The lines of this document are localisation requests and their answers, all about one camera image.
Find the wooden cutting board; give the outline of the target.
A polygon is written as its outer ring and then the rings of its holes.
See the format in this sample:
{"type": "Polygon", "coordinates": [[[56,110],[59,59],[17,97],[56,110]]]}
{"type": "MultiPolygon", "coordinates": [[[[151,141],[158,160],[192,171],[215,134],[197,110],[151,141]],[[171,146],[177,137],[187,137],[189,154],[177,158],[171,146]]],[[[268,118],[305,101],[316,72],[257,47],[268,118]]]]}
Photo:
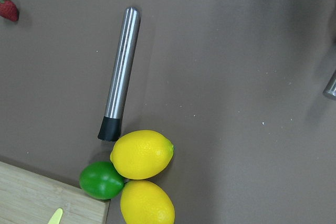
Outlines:
{"type": "Polygon", "coordinates": [[[1,223],[47,223],[63,210],[61,223],[105,223],[108,201],[57,180],[1,163],[1,223]]]}

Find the steel muddler black tip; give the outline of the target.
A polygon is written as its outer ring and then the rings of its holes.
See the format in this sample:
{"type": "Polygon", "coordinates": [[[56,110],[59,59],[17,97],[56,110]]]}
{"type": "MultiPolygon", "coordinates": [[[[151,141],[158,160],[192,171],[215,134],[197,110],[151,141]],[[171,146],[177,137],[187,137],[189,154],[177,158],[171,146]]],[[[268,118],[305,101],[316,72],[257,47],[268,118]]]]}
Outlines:
{"type": "Polygon", "coordinates": [[[121,135],[121,124],[140,29],[141,14],[135,7],[124,12],[120,39],[98,139],[115,142],[121,135]]]}

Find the yellow plastic knife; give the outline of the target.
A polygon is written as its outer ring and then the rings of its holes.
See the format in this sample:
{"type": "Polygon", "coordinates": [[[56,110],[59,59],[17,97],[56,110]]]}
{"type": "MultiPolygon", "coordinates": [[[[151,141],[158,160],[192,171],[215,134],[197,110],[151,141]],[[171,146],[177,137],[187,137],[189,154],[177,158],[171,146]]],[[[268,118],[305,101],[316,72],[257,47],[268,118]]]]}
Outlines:
{"type": "Polygon", "coordinates": [[[63,209],[57,208],[53,215],[50,217],[48,224],[60,224],[60,221],[63,216],[63,209]]]}

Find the yellow lemon near muddler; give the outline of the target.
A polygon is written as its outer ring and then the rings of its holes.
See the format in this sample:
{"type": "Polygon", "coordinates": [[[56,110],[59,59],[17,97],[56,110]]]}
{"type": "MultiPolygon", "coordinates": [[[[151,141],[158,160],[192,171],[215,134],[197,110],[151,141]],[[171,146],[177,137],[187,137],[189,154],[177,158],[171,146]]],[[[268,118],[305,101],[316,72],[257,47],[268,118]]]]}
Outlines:
{"type": "Polygon", "coordinates": [[[125,178],[142,180],[162,172],[174,155],[174,145],[159,132],[139,130],[119,138],[110,161],[125,178]]]}

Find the green lime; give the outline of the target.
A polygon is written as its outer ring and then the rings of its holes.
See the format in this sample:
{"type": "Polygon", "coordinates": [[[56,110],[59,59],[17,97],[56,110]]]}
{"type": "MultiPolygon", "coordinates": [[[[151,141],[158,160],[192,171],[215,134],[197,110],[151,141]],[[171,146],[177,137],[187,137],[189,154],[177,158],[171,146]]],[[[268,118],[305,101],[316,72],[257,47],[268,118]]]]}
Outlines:
{"type": "Polygon", "coordinates": [[[98,200],[109,200],[124,188],[122,177],[111,162],[94,162],[79,176],[79,185],[89,196],[98,200]]]}

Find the yellow lemon outer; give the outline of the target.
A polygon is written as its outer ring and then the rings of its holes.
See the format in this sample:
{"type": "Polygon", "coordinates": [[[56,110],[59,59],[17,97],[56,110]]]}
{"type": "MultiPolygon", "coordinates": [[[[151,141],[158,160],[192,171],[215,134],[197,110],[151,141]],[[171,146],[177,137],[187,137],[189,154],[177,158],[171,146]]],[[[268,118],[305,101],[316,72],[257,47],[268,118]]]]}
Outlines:
{"type": "Polygon", "coordinates": [[[174,223],[175,209],[167,193],[147,180],[126,183],[120,199],[126,223],[174,223]]]}

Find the red strawberry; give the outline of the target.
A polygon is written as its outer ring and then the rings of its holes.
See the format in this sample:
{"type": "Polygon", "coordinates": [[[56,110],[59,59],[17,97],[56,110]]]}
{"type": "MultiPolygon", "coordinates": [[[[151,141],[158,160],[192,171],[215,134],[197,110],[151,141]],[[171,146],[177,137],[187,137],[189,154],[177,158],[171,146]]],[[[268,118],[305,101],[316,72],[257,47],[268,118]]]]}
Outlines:
{"type": "Polygon", "coordinates": [[[19,19],[19,11],[11,0],[1,0],[0,15],[12,22],[17,22],[19,19]]]}

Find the steel ice scoop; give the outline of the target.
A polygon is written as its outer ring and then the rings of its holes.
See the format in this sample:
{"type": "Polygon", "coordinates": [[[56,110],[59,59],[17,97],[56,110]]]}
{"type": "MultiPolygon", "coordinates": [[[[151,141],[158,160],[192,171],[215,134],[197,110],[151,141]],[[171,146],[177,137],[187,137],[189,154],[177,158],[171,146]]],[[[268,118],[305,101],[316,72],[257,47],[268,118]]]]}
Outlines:
{"type": "Polygon", "coordinates": [[[326,85],[323,95],[331,100],[336,99],[336,71],[334,71],[333,75],[331,76],[328,84],[326,85]]]}

